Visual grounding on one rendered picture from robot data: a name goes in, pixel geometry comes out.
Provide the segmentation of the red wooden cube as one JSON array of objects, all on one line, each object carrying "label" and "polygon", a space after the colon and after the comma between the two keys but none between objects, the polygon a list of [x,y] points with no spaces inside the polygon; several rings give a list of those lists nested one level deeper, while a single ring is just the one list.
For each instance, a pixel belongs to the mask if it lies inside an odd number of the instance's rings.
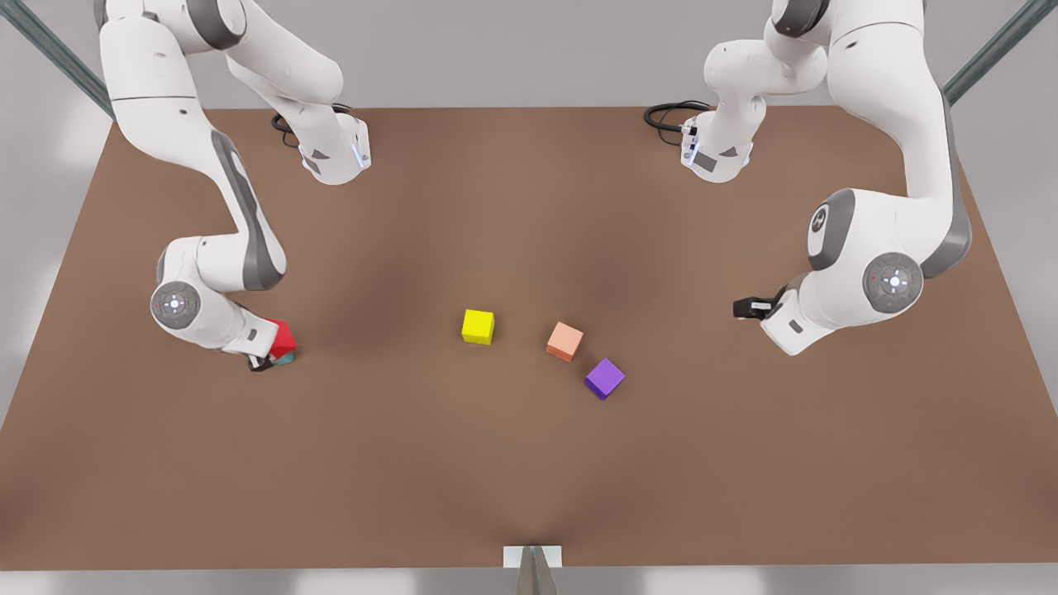
[{"label": "red wooden cube", "polygon": [[287,357],[288,354],[294,353],[298,348],[298,343],[293,338],[288,323],[273,319],[267,319],[267,321],[272,321],[277,326],[273,344],[269,348],[269,357],[272,360],[280,360],[282,357]]}]

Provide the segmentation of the purple wooden cube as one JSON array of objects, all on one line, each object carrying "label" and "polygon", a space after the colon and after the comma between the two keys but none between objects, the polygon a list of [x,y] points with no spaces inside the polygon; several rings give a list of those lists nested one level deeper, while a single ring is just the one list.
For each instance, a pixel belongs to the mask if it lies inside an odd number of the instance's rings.
[{"label": "purple wooden cube", "polygon": [[587,373],[584,384],[589,387],[592,395],[597,396],[597,399],[606,400],[624,379],[625,374],[613,364],[609,358],[601,358],[596,366]]}]

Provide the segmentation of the orange wooden cube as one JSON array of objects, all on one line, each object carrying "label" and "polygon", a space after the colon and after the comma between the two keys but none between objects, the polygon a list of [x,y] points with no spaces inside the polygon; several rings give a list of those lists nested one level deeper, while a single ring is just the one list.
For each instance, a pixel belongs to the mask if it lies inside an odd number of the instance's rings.
[{"label": "orange wooden cube", "polygon": [[557,358],[565,362],[571,362],[582,342],[584,333],[578,331],[570,325],[558,321],[549,340],[546,343],[546,351],[555,355]]}]

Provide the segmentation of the silver frame post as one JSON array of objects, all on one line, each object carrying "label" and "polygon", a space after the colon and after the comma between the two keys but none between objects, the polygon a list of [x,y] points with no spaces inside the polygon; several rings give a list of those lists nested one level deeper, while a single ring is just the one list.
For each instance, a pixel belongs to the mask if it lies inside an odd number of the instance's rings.
[{"label": "silver frame post", "polygon": [[995,32],[995,36],[975,52],[975,56],[972,56],[971,60],[964,64],[956,74],[944,84],[942,94],[948,104],[955,106],[975,83],[1008,55],[1015,46],[1020,44],[1055,8],[1058,8],[1058,0],[1026,0],[1008,21]]},{"label": "silver frame post", "polygon": [[111,120],[116,120],[105,83],[83,64],[23,0],[0,0],[0,16],[14,26],[30,44],[35,46],[63,75],[79,87]]},{"label": "silver frame post", "polygon": [[515,595],[558,595],[551,566],[562,566],[560,545],[506,545],[503,567],[518,569]]}]

